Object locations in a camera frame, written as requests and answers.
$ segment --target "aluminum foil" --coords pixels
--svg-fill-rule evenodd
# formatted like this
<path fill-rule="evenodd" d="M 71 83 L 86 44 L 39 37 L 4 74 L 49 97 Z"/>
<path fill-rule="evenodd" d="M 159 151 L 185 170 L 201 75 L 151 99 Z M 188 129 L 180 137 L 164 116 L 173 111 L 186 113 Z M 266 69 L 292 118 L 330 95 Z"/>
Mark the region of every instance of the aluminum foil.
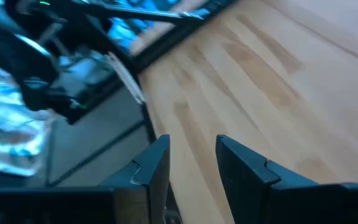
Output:
<path fill-rule="evenodd" d="M 51 111 L 28 110 L 18 85 L 0 69 L 0 172 L 31 176 L 40 168 Z"/>

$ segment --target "wooden table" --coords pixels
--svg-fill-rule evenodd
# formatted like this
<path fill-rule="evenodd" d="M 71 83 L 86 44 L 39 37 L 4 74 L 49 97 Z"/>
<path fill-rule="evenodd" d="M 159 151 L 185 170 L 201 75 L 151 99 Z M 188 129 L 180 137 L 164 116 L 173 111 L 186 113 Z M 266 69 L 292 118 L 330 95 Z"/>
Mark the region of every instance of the wooden table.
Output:
<path fill-rule="evenodd" d="M 185 223 L 233 223 L 217 134 L 315 181 L 358 182 L 356 0 L 240 0 L 140 79 L 171 134 Z"/>

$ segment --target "crumpled foil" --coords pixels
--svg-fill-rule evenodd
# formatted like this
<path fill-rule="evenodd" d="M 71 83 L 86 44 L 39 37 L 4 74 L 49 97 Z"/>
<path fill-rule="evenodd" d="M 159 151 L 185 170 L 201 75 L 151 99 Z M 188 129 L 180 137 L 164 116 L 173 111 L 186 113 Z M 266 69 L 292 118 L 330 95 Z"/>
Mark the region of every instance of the crumpled foil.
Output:
<path fill-rule="evenodd" d="M 0 172 L 21 176 L 37 172 L 53 118 L 51 111 L 28 110 L 17 83 L 0 69 Z"/>

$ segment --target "wooden tabletop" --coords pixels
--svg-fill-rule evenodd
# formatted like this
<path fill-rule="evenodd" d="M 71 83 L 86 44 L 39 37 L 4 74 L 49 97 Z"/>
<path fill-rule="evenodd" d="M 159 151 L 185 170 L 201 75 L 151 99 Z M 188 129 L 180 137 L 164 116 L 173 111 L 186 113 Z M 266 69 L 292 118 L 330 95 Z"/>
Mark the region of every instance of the wooden tabletop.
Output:
<path fill-rule="evenodd" d="M 185 223 L 233 223 L 217 134 L 315 181 L 358 182 L 358 1 L 240 0 L 140 80 L 171 134 Z"/>

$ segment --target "wood grain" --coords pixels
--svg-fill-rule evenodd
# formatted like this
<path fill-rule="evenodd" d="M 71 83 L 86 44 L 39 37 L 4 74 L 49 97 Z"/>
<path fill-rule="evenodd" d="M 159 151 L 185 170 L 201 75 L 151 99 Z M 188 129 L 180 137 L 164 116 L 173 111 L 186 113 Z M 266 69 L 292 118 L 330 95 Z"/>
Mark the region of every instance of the wood grain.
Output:
<path fill-rule="evenodd" d="M 140 80 L 172 137 L 185 223 L 233 223 L 217 134 L 315 181 L 358 182 L 358 1 L 239 1 Z"/>

